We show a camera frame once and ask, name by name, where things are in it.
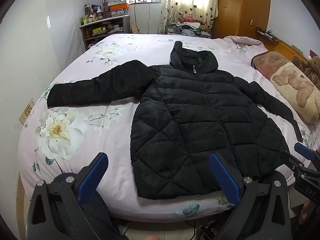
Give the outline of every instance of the cable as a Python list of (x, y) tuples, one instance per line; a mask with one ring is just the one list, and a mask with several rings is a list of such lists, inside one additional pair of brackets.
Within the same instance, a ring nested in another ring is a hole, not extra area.
[(137, 30), (138, 30), (138, 33), (139, 34), (141, 34), (140, 33), (140, 30), (139, 30), (139, 28), (138, 28), (138, 24), (137, 24), (137, 18), (136, 18), (136, 0), (134, 0), (134, 19), (135, 19), (135, 21), (136, 21), (136, 27), (137, 27)]
[(138, 33), (141, 34), (140, 30), (138, 28), (137, 18), (136, 18), (136, 3), (137, 3), (137, 0), (134, 0), (134, 5), (133, 5), (133, 7), (134, 7), (134, 20), (136, 21), (136, 27), (137, 27)]
[(190, 225), (187, 221), (184, 221), (187, 225), (191, 226), (192, 228), (194, 227), (193, 225)]
[(196, 221), (193, 220), (193, 236), (190, 238), (192, 240), (196, 236)]
[(149, 21), (150, 21), (150, 3), (149, 3), (148, 34), (149, 34)]

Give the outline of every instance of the black puffer jacket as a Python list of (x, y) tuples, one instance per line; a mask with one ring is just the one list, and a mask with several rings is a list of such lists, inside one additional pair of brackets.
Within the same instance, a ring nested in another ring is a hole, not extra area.
[(258, 108), (289, 121), (302, 141), (291, 110), (256, 82), (218, 70), (209, 51), (182, 48), (170, 65), (146, 67), (137, 60), (92, 80), (57, 84), (48, 107), (106, 103), (137, 96), (131, 160), (138, 195), (170, 199), (219, 190), (209, 156), (220, 152), (243, 176), (258, 179), (281, 165), (288, 150), (280, 129)]

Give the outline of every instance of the curtain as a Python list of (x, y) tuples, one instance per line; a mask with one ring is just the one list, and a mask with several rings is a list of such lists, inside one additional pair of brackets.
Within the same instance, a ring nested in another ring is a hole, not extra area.
[(218, 0), (163, 0), (159, 33), (164, 34), (166, 23), (177, 23), (192, 17), (209, 28), (218, 17)]

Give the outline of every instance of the wooden headboard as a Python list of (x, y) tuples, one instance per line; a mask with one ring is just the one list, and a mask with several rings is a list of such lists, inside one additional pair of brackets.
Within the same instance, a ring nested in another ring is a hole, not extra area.
[(290, 61), (292, 61), (293, 56), (297, 56), (300, 60), (304, 61), (305, 63), (308, 62), (308, 60), (299, 51), (297, 51), (284, 41), (279, 41), (278, 44), (275, 44), (274, 42), (270, 41), (264, 36), (260, 37), (260, 41), (263, 42), (267, 50), (277, 51)]

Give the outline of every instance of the wardrobe door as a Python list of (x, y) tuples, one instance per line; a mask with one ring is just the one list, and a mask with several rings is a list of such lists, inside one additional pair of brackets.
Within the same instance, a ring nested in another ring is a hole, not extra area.
[(270, 0), (243, 0), (238, 36), (258, 39), (256, 27), (267, 29), (269, 13)]
[(226, 0), (225, 19), (226, 19), (226, 35), (237, 35), (242, 0)]
[(214, 19), (211, 38), (236, 35), (241, 3), (241, 0), (218, 0), (218, 17)]
[(218, 17), (214, 19), (211, 29), (211, 38), (224, 38), (226, 36), (226, 21), (225, 18), (225, 0), (218, 0)]

